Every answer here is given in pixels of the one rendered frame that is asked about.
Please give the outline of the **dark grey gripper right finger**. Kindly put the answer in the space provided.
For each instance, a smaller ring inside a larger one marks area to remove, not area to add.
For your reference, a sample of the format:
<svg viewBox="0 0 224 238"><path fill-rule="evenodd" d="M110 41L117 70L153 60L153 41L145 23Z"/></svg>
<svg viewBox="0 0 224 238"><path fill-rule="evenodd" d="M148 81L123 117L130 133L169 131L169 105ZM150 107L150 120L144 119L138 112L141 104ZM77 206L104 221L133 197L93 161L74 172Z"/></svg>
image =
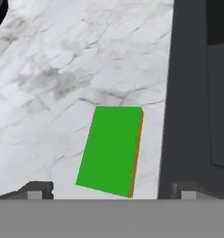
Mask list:
<svg viewBox="0 0 224 238"><path fill-rule="evenodd" d="M172 184L171 198L176 200L224 200L224 193L211 192L196 183L180 181Z"/></svg>

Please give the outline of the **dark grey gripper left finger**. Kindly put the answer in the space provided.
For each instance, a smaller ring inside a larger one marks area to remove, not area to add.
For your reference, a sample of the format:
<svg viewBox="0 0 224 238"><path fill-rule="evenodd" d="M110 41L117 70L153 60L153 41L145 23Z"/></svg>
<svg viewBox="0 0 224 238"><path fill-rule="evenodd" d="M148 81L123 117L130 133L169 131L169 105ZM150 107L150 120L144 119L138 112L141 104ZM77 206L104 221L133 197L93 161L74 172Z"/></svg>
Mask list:
<svg viewBox="0 0 224 238"><path fill-rule="evenodd" d="M0 195L6 200L53 200L54 183L52 181L30 181L19 190Z"/></svg>

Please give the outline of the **green sponge with orange underside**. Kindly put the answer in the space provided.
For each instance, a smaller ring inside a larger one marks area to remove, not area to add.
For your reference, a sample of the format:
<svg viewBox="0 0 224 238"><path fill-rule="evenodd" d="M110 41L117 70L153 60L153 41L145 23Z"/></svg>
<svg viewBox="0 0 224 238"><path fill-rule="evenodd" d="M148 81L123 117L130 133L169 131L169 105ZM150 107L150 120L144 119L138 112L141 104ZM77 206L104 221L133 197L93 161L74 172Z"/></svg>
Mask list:
<svg viewBox="0 0 224 238"><path fill-rule="evenodd" d="M75 184L132 198L142 123L141 107L97 106Z"/></svg>

